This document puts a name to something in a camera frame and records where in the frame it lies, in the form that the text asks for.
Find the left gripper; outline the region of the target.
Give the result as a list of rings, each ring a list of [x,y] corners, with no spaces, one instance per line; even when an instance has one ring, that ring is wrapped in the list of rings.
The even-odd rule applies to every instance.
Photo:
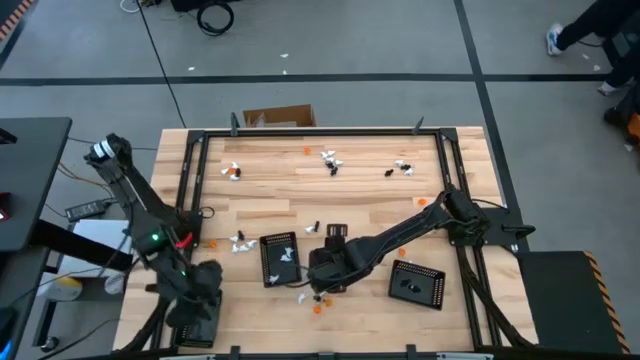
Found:
[[[216,260],[204,261],[188,273],[188,287],[176,298],[166,323],[171,328],[190,326],[214,319],[219,307],[222,267]]]

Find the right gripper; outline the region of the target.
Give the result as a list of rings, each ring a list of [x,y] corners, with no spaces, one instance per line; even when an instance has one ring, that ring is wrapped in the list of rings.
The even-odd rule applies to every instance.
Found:
[[[356,239],[346,241],[346,224],[328,224],[324,246],[309,253],[307,278],[316,293],[344,292],[358,281],[357,267],[353,263],[351,250]]]

